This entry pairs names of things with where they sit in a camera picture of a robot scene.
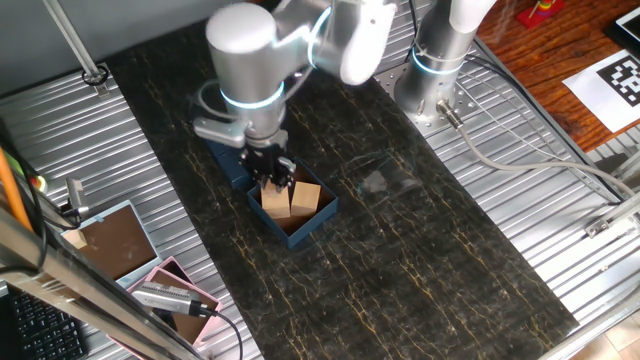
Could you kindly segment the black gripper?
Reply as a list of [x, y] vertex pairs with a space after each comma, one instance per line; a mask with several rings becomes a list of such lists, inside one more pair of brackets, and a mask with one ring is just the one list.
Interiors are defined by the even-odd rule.
[[278, 191], [282, 191], [292, 184], [297, 168], [280, 145], [264, 148], [246, 145], [240, 153], [240, 163], [247, 171], [247, 190], [263, 188], [265, 175], [275, 175]]

